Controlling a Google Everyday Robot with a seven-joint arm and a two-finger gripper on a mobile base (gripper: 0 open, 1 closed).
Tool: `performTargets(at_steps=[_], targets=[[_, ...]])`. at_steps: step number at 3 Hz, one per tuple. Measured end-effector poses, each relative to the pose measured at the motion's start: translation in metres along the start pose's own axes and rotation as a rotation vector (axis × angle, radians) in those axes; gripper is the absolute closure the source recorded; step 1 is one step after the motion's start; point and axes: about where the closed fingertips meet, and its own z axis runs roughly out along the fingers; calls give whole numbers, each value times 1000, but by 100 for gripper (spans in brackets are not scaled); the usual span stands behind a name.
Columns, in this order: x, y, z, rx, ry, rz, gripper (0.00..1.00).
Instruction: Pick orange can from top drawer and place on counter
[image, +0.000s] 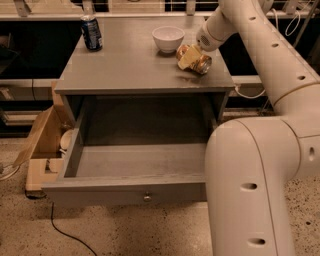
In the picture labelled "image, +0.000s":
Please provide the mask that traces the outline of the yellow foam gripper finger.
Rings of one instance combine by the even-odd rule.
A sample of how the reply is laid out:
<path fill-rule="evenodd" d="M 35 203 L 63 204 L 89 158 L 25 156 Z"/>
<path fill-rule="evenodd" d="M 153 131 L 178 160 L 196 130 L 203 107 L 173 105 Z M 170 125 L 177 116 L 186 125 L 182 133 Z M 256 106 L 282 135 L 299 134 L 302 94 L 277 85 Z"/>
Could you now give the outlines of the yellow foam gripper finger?
<path fill-rule="evenodd" d="M 181 45 L 177 50 L 178 66 L 184 70 L 197 61 L 202 55 L 201 48 L 196 45 Z"/>

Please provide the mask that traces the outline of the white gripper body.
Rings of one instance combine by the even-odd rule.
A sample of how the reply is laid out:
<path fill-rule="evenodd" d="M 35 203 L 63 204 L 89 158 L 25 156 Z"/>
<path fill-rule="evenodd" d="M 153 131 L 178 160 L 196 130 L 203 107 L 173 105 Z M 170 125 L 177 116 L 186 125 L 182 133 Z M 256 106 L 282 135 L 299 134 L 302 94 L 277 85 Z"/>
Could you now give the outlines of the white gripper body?
<path fill-rule="evenodd" d="M 235 33 L 236 29 L 218 7 L 198 30 L 196 41 L 202 50 L 212 52 Z"/>

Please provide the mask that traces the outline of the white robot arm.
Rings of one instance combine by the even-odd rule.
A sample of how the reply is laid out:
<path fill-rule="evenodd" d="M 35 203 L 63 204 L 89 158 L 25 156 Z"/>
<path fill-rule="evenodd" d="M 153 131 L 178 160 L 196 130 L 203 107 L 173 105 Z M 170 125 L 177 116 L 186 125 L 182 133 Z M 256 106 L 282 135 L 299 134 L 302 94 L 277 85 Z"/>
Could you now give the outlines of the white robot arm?
<path fill-rule="evenodd" d="M 295 256 L 284 186 L 315 174 L 320 76 L 269 22 L 263 0 L 218 0 L 197 34 L 213 51 L 240 35 L 273 107 L 214 130 L 205 153 L 213 256 Z"/>

